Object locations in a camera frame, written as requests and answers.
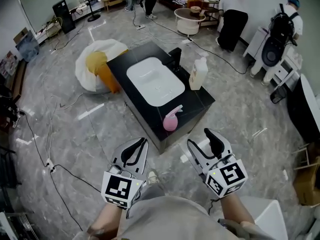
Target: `forearm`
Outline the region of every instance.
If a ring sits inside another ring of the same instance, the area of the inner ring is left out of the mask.
[[[235,193],[222,198],[221,206],[226,220],[231,220],[239,224],[241,222],[250,222],[255,224],[254,219]]]
[[[107,203],[87,232],[94,235],[95,232],[103,232],[101,236],[103,236],[104,240],[115,238],[120,224],[121,213],[121,208]]]

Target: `gray tile floor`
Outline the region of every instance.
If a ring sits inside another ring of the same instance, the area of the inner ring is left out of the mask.
[[[175,30],[173,11],[156,4],[154,13],[159,24]],[[79,35],[65,48],[53,51],[56,39],[45,43],[39,55],[27,66],[23,94],[18,102],[20,108],[27,112],[42,159],[50,156],[54,164],[63,165],[97,188],[101,186],[103,172],[115,147],[133,138],[146,137],[146,133],[129,108],[124,106],[119,94],[84,94],[70,108],[54,113],[50,149],[51,134],[45,146],[50,114],[55,104],[58,109],[63,108],[84,91],[75,77],[75,60],[93,40],[116,39],[130,46],[146,37],[136,31],[132,25],[133,18],[133,12],[125,13],[120,7],[112,8],[109,13],[101,12],[99,20],[80,21],[76,30],[66,36],[61,34],[58,47],[83,26]],[[135,23],[146,24],[157,37],[181,38],[145,19],[140,7],[136,7]],[[244,72],[248,58],[243,58],[242,54],[246,47],[239,42],[233,53],[222,51],[215,42],[216,37],[214,28],[202,28],[194,40]],[[194,44],[174,44],[181,39],[164,39],[163,43],[148,37],[137,44],[148,40],[153,40],[167,52],[180,46],[181,64],[188,71],[202,52]],[[225,136],[234,153],[242,159],[249,175],[239,194],[279,200],[289,238],[293,239],[310,221],[312,210],[298,204],[292,186],[294,157],[290,153],[303,141],[290,121],[286,103],[283,101],[274,105],[270,101],[272,87],[260,84],[263,75],[252,79],[249,73],[238,74],[213,55],[208,57],[207,63],[209,72],[203,85],[216,102],[189,137],[196,142],[202,141],[205,127]],[[103,106],[99,109],[78,120],[79,115],[101,104]],[[30,219],[37,225],[43,239],[71,239],[79,228],[56,193],[48,170],[42,167],[25,118],[21,119],[10,137],[12,149],[17,151],[17,175],[22,182],[18,193],[25,208],[34,212]],[[180,139],[162,155],[151,143],[146,167],[157,169],[171,195],[191,199],[208,208],[213,194],[201,182],[189,161],[182,162],[180,159],[187,150],[186,139]],[[283,169],[288,173],[288,182],[283,176]],[[86,229],[104,206],[100,194],[59,167],[52,177],[71,214]],[[215,203],[212,215],[220,210],[220,205]]]

